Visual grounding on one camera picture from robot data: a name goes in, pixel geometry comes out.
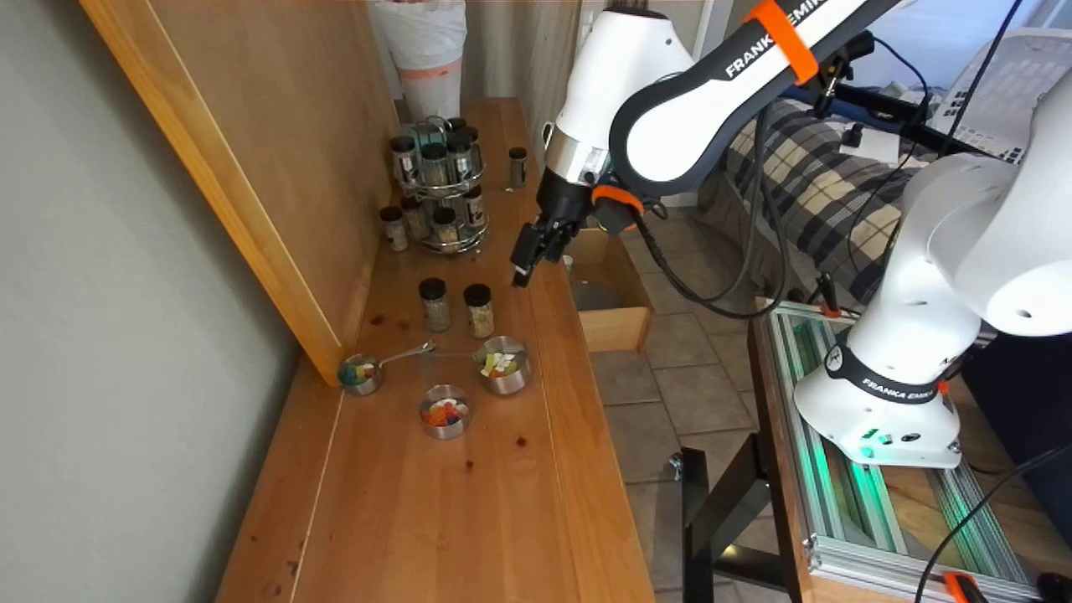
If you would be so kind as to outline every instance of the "wooden table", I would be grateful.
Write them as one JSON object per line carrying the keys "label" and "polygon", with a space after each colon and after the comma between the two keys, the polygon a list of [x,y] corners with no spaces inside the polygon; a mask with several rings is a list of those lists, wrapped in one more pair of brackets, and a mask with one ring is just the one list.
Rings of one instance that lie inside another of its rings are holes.
{"label": "wooden table", "polygon": [[[599,390],[563,266],[509,287],[509,249],[527,189],[506,193],[506,148],[527,144],[515,102],[467,112],[484,135],[489,241],[478,258],[382,251],[362,351],[435,340],[431,361],[400,361],[368,399],[327,389],[305,361],[284,403],[221,600],[654,600]],[[454,327],[424,327],[416,284],[447,277]],[[475,379],[461,287],[494,284],[501,331],[534,351],[534,385],[513,399]],[[431,381],[469,390],[461,440],[419,424]]]}
{"label": "wooden table", "polygon": [[[878,603],[878,600],[900,600],[900,597],[880,597],[874,589],[862,589],[844,578],[818,575],[811,570],[811,548],[803,547],[811,529],[803,519],[803,494],[802,494],[802,470],[796,451],[792,441],[792,424],[784,413],[784,396],[777,385],[777,366],[770,349],[770,322],[753,322],[752,327],[752,366],[753,366],[753,389],[757,405],[769,432],[769,470],[773,473],[773,509],[780,536],[780,563],[788,589],[802,600],[815,603]],[[1011,465],[989,428],[986,415],[976,408],[968,389],[954,385],[951,403],[962,403],[965,417],[965,465],[976,473],[978,486],[989,488],[999,475],[1006,475]],[[920,541],[924,548],[936,548],[944,536],[943,509],[936,502],[936,488],[929,486],[924,473],[919,470],[886,470],[886,481],[890,488],[895,511],[904,526],[904,536]],[[1011,541],[1016,556],[1038,571],[1061,571],[1072,575],[1072,548],[1060,540],[1052,522],[1043,515],[1035,498],[1025,486],[1006,488],[996,502],[996,519]]]}

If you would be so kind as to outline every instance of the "small jar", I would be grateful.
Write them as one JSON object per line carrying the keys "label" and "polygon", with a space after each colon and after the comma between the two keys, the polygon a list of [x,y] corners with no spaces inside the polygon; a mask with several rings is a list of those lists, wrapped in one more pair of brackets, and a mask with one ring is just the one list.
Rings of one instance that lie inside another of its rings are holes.
{"label": "small jar", "polygon": [[382,206],[380,212],[380,224],[382,224],[382,235],[392,241],[392,251],[406,251],[409,249],[401,206],[396,206],[396,203]]}
{"label": "small jar", "polygon": [[469,155],[474,155],[474,173],[484,173],[484,155],[478,155],[478,131],[467,128]]}
{"label": "small jar", "polygon": [[467,308],[469,308],[474,338],[489,338],[497,331],[494,287],[489,284],[469,284],[461,298],[467,298]]}
{"label": "small jar", "polygon": [[506,189],[515,189],[527,183],[527,148],[509,148],[509,183]]}
{"label": "small jar", "polygon": [[380,389],[380,361],[371,355],[349,355],[339,367],[339,385],[349,396],[371,396]]}
{"label": "small jar", "polygon": [[469,403],[455,385],[431,385],[419,405],[424,424],[431,440],[455,440],[467,432]]}
{"label": "small jar", "polygon": [[424,148],[424,178],[431,193],[444,193],[448,183],[448,159],[444,144]]}
{"label": "small jar", "polygon": [[431,212],[431,227],[435,227],[440,251],[455,253],[461,249],[461,241],[459,241],[459,215],[454,206],[435,206]]}
{"label": "small jar", "polygon": [[474,144],[469,144],[469,138],[455,138],[455,140],[448,144],[448,149],[454,149],[459,182],[474,182],[474,178],[475,178],[475,159],[474,159]]}
{"label": "small jar", "polygon": [[444,131],[447,131],[447,135],[467,135],[469,124],[467,124],[467,116],[448,116],[448,120],[444,120]]}
{"label": "small jar", "polygon": [[416,140],[409,135],[392,138],[396,178],[401,187],[416,187]]}
{"label": "small jar", "polygon": [[469,187],[461,196],[467,196],[469,224],[474,224],[475,230],[486,227],[486,217],[484,217],[484,187]]}
{"label": "small jar", "polygon": [[401,196],[401,222],[412,241],[428,241],[428,217],[424,202]]}
{"label": "small jar", "polygon": [[448,327],[448,300],[447,300],[447,281],[444,277],[425,277],[419,284],[424,308],[425,308],[425,327],[428,331],[447,331]]}
{"label": "small jar", "polygon": [[515,396],[534,379],[534,359],[515,338],[494,335],[475,351],[475,370],[497,396]]}

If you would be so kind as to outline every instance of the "jar lid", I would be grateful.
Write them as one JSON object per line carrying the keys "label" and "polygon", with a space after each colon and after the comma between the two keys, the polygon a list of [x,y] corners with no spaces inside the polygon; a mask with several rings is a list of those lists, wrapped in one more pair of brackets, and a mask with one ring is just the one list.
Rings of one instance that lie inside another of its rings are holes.
{"label": "jar lid", "polygon": [[455,224],[455,212],[454,206],[435,206],[431,212],[431,224]]}
{"label": "jar lid", "polygon": [[389,206],[380,212],[380,217],[382,217],[382,222],[401,222],[401,206],[400,206],[400,203],[389,203]]}
{"label": "jar lid", "polygon": [[412,149],[412,138],[409,135],[392,138],[392,149]]}
{"label": "jar lid", "polygon": [[467,124],[467,116],[448,116],[444,128],[447,131],[467,131],[469,124]]}
{"label": "jar lid", "polygon": [[428,148],[424,148],[424,157],[447,157],[447,148],[444,144],[428,144]]}
{"label": "jar lid", "polygon": [[461,298],[467,298],[467,303],[489,303],[494,300],[494,287],[489,284],[469,284]]}
{"label": "jar lid", "polygon": [[447,281],[444,281],[444,277],[425,277],[425,281],[419,284],[419,294],[424,294],[424,298],[447,298]]}

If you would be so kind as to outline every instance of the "floor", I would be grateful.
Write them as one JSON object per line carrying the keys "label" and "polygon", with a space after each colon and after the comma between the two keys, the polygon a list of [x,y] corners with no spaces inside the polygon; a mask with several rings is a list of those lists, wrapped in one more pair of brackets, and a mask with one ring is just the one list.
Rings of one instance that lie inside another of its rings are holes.
{"label": "floor", "polygon": [[[673,266],[702,291],[733,277],[742,253],[721,241],[697,212],[673,212],[654,222]],[[664,277],[639,235],[623,235],[633,266],[654,300],[654,327],[645,351],[592,355],[609,432],[628,475],[633,519],[660,603],[681,591],[681,481],[667,457],[681,447],[703,447],[709,481],[757,428],[748,366],[748,322],[721,319]],[[742,540],[773,552],[773,519],[765,511]],[[714,575],[721,603],[780,603],[784,591]]]}

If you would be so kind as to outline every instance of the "glass jar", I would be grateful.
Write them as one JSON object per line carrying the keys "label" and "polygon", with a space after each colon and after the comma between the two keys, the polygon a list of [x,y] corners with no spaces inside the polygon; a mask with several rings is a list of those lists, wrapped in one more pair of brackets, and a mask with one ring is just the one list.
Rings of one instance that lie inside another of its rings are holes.
{"label": "glass jar", "polygon": [[431,440],[455,440],[467,432],[469,403],[455,385],[431,385],[419,405],[424,424]]}
{"label": "glass jar", "polygon": [[459,215],[454,206],[435,206],[431,212],[431,227],[435,227],[435,249],[447,253],[461,251],[459,241]]}
{"label": "glass jar", "polygon": [[527,187],[527,148],[509,148],[509,183],[506,189]]}
{"label": "glass jar", "polygon": [[484,173],[484,155],[478,155],[478,131],[467,128],[467,140],[469,140],[469,157],[474,157],[474,173]]}
{"label": "glass jar", "polygon": [[396,206],[396,203],[382,206],[380,212],[380,224],[382,224],[382,235],[389,236],[392,251],[406,251],[409,249],[401,206]]}
{"label": "glass jar", "polygon": [[401,187],[416,187],[416,140],[409,135],[392,138],[392,163]]}
{"label": "glass jar", "polygon": [[401,222],[412,241],[428,241],[428,215],[424,202],[401,196]]}
{"label": "glass jar", "polygon": [[448,183],[448,157],[444,144],[424,148],[424,182],[431,193],[444,193]]}
{"label": "glass jar", "polygon": [[474,338],[489,338],[497,331],[497,308],[494,308],[494,287],[489,284],[469,284],[461,291],[469,308],[469,327]]}
{"label": "glass jar", "polygon": [[484,217],[484,187],[469,187],[461,196],[467,196],[469,224],[474,224],[475,230],[486,227],[486,217]]}
{"label": "glass jar", "polygon": [[534,359],[515,338],[494,335],[475,351],[475,370],[489,390],[515,396],[530,385]]}
{"label": "glass jar", "polygon": [[448,300],[447,300],[447,281],[425,277],[419,281],[424,308],[425,308],[425,327],[447,331],[448,327]]}
{"label": "glass jar", "polygon": [[474,182],[475,178],[475,159],[474,159],[469,138],[455,138],[448,149],[454,149],[459,182]]}

